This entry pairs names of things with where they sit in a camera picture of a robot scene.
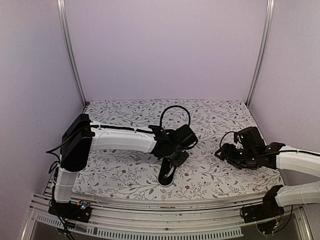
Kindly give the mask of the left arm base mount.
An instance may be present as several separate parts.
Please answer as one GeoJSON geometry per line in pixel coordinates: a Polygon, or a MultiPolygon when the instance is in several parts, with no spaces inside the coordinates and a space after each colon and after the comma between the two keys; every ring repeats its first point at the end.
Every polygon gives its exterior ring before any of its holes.
{"type": "Polygon", "coordinates": [[[48,213],[62,220],[67,219],[88,223],[91,218],[92,208],[88,202],[82,200],[77,203],[70,201],[68,203],[59,203],[52,199],[49,201],[48,213]]]}

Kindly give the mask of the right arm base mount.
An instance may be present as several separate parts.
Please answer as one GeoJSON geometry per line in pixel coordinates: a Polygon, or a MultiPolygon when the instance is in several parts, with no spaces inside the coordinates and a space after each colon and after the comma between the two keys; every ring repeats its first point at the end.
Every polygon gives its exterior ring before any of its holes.
{"type": "Polygon", "coordinates": [[[278,217],[284,213],[284,208],[278,206],[275,200],[266,200],[260,204],[244,205],[239,211],[239,215],[243,218],[245,223],[278,217]]]}

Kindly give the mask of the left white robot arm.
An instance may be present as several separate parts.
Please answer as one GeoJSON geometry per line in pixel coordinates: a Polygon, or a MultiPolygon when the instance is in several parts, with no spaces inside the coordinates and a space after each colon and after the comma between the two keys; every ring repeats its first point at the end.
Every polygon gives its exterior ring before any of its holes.
{"type": "Polygon", "coordinates": [[[128,150],[154,155],[162,161],[158,183],[167,187],[174,179],[176,168],[189,157],[188,150],[198,143],[189,124],[177,129],[160,125],[143,128],[102,124],[88,114],[80,114],[62,136],[60,164],[53,191],[55,209],[63,216],[74,213],[70,202],[77,174],[87,165],[89,153],[96,150],[128,150]]]}

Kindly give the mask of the black white canvas sneaker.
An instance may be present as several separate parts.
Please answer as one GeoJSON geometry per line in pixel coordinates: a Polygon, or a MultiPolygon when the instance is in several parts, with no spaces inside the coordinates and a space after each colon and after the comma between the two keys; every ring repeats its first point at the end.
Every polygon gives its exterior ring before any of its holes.
{"type": "Polygon", "coordinates": [[[169,187],[172,185],[175,177],[177,167],[172,164],[169,160],[166,158],[162,159],[160,171],[158,174],[158,183],[162,187],[169,187]]]}

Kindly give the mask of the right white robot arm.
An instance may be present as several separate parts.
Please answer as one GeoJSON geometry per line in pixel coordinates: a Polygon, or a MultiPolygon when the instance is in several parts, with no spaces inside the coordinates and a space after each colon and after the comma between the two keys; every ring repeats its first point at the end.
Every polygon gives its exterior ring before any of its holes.
{"type": "MultiPolygon", "coordinates": [[[[266,167],[300,172],[314,177],[320,176],[319,153],[293,148],[279,142],[267,145],[255,126],[232,134],[234,143],[221,142],[214,155],[237,169],[256,170],[266,167]]],[[[269,218],[281,207],[319,202],[319,181],[293,186],[276,185],[263,197],[258,213],[262,218],[269,218]]]]}

